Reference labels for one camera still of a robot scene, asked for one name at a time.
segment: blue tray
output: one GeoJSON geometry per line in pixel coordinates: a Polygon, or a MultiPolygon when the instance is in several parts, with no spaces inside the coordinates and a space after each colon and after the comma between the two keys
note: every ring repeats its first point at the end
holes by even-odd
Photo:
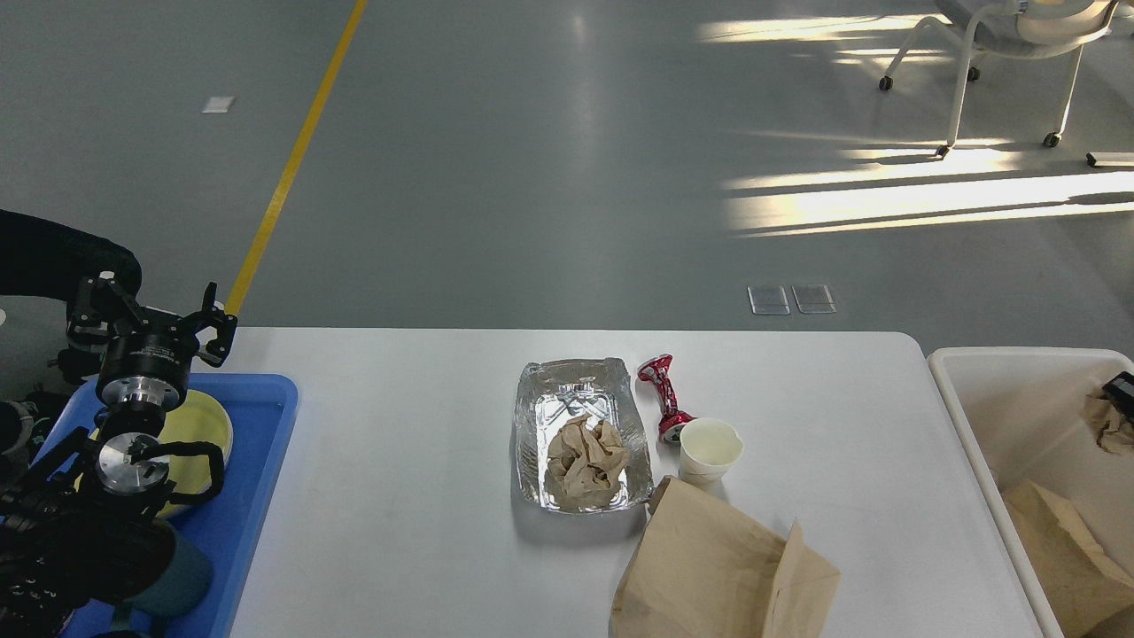
{"type": "MultiPolygon", "coordinates": [[[[244,580],[252,567],[260,528],[284,463],[299,394],[279,375],[194,374],[189,388],[219,401],[232,419],[232,453],[220,495],[171,518],[169,522],[213,564],[213,582],[189,613],[169,621],[167,638],[225,638],[236,618],[244,580]]],[[[78,390],[43,444],[41,454],[75,428],[92,428],[102,403],[94,382],[78,390]]],[[[92,601],[75,613],[65,638],[90,638],[109,631],[110,605],[92,601]]],[[[150,619],[134,614],[134,628],[145,631],[150,619]]]]}

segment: chair leg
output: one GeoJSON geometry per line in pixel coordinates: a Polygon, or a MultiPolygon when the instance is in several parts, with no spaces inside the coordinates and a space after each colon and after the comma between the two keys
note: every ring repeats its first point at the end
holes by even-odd
{"type": "Polygon", "coordinates": [[[919,20],[917,25],[914,26],[913,31],[909,32],[909,35],[906,36],[906,41],[902,43],[902,48],[898,49],[898,53],[894,56],[892,60],[890,60],[890,66],[886,67],[886,77],[894,77],[894,73],[898,70],[898,65],[902,63],[902,59],[906,57],[906,53],[909,52],[909,49],[914,45],[914,42],[917,41],[917,36],[921,35],[921,32],[924,31],[925,27],[928,27],[934,22],[940,22],[940,20],[938,20],[933,16],[925,16],[924,18],[919,20]]]}
{"type": "Polygon", "coordinates": [[[1053,147],[1063,138],[1064,128],[1067,127],[1067,116],[1070,113],[1070,96],[1075,92],[1075,78],[1078,77],[1078,65],[1082,60],[1083,46],[1080,46],[1070,54],[1070,67],[1067,69],[1067,84],[1064,87],[1063,113],[1059,118],[1059,127],[1055,131],[1048,133],[1048,136],[1043,138],[1044,146],[1053,147]]]}
{"type": "Polygon", "coordinates": [[[957,133],[960,130],[960,108],[965,103],[965,85],[968,84],[968,62],[973,59],[973,40],[970,29],[968,36],[960,46],[960,54],[957,57],[957,80],[953,88],[953,111],[949,114],[949,130],[946,134],[943,146],[938,146],[937,154],[945,156],[957,143],[957,133]]]}
{"type": "Polygon", "coordinates": [[[976,82],[981,78],[981,63],[984,62],[984,58],[988,56],[988,51],[978,51],[973,59],[968,62],[968,82],[976,82]]]}

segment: yellow plate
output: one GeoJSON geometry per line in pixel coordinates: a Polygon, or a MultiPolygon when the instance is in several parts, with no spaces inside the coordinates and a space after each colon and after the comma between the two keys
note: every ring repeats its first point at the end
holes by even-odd
{"type": "MultiPolygon", "coordinates": [[[[99,431],[91,433],[94,439],[99,431]]],[[[208,441],[217,444],[225,456],[225,466],[232,453],[232,420],[228,418],[225,407],[203,392],[191,390],[180,408],[166,415],[166,427],[158,437],[161,443],[177,441],[208,441]]],[[[183,494],[201,494],[212,485],[209,476],[209,459],[206,457],[170,457],[169,478],[177,482],[175,492],[183,494]]],[[[167,504],[159,519],[168,519],[188,508],[188,505],[167,504]]]]}

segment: white table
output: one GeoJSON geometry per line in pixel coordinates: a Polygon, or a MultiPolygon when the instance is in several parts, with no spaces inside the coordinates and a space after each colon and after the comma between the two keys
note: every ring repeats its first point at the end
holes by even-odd
{"type": "MultiPolygon", "coordinates": [[[[781,535],[799,519],[843,571],[826,638],[1040,636],[906,337],[321,329],[242,329],[223,368],[301,393],[231,636],[606,636],[645,514],[515,494],[516,383],[528,361],[633,374],[661,352],[682,407],[747,444],[716,493],[781,535]]],[[[634,390],[655,433],[657,397],[634,390]]],[[[655,479],[676,474],[651,453],[655,479]]]]}

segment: gray floor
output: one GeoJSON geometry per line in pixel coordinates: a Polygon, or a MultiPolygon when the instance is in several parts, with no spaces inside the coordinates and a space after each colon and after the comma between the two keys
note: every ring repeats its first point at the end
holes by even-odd
{"type": "MultiPolygon", "coordinates": [[[[0,5],[0,207],[127,245],[145,303],[226,291],[352,6],[0,5]],[[232,112],[198,113],[209,95],[236,95],[232,112]]],[[[931,11],[372,0],[242,323],[900,331],[926,352],[1134,355],[1134,173],[1083,160],[1134,151],[1134,20],[1088,48],[1058,147],[1039,141],[1066,60],[993,58],[936,162],[951,51],[929,35],[877,88],[931,11]],[[750,283],[807,282],[838,312],[747,307],[750,283]]],[[[61,309],[0,306],[11,394],[43,377],[61,309]]]]}

